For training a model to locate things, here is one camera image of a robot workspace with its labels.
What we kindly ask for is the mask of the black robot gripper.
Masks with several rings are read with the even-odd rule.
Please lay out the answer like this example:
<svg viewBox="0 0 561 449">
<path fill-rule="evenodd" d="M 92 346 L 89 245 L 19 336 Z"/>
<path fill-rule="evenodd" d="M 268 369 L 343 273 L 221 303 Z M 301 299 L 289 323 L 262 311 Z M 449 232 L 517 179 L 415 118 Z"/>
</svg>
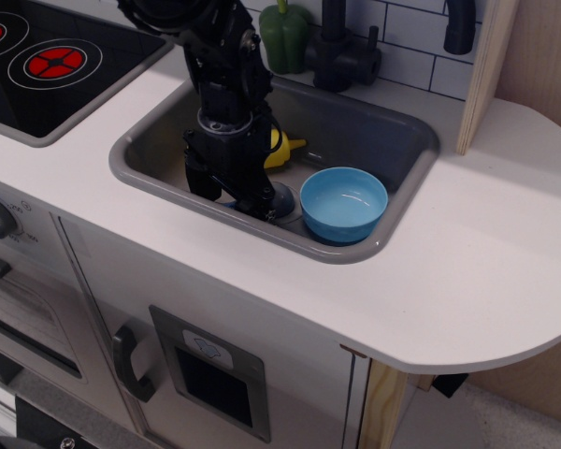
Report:
<svg viewBox="0 0 561 449">
<path fill-rule="evenodd" d="M 272 153 L 270 135 L 277 124 L 270 111 L 261 110 L 240 131 L 186 130 L 185 173 L 190 191 L 207 200 L 218 200 L 226 192 L 236 199 L 235 210 L 261 221 L 273 220 L 274 190 L 258 191 L 271 183 L 264 164 Z"/>
</svg>

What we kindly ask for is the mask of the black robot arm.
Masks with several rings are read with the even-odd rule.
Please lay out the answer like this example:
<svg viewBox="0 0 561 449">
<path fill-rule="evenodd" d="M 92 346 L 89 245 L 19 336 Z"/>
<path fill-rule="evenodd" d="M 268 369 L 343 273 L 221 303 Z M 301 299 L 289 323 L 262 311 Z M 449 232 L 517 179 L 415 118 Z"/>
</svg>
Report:
<svg viewBox="0 0 561 449">
<path fill-rule="evenodd" d="M 131 0 L 118 8 L 139 30 L 184 50 L 201 101 L 198 129 L 183 134 L 191 192 L 208 200 L 227 193 L 236 210 L 267 222 L 289 214 L 289 190 L 265 171 L 282 139 L 271 136 L 280 127 L 266 102 L 272 75 L 247 9 L 238 1 Z"/>
</svg>

